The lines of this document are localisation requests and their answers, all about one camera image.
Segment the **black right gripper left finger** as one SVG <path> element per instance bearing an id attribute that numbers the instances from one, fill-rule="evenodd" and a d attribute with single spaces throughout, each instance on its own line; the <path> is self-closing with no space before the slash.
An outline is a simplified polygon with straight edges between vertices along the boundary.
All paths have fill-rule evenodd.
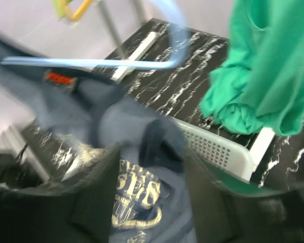
<path id="1" fill-rule="evenodd" d="M 113 146 L 89 170 L 42 184 L 51 199 L 40 241 L 108 242 L 119 164 L 120 147 Z"/>

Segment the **lime green hanger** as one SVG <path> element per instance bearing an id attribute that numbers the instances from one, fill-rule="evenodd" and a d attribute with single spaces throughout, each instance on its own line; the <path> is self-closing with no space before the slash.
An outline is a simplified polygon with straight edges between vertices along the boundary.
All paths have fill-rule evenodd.
<path id="1" fill-rule="evenodd" d="M 64 18 L 66 16 L 66 11 L 65 11 L 65 8 L 64 8 L 63 4 L 61 3 L 61 1 L 52 0 L 52 3 L 53 3 L 53 7 L 54 7 L 55 13 L 57 15 L 57 18 L 59 20 Z"/>

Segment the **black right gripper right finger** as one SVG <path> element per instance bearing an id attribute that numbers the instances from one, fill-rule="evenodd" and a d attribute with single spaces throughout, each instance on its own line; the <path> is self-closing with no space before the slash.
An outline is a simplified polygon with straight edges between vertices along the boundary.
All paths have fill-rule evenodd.
<path id="1" fill-rule="evenodd" d="M 273 192 L 247 184 L 203 161 L 183 160 L 198 242 L 279 242 L 281 229 L 263 209 Z"/>

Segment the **dark navy tank top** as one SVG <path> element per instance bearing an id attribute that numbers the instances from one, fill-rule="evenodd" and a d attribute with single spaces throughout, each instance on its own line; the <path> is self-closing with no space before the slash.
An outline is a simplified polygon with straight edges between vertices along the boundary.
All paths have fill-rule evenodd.
<path id="1" fill-rule="evenodd" d="M 9 56 L 31 53 L 0 35 L 0 86 L 80 165 L 69 176 L 56 158 L 55 178 L 37 185 L 36 167 L 0 163 L 0 242 L 196 242 L 173 120 L 103 74 L 3 65 Z"/>

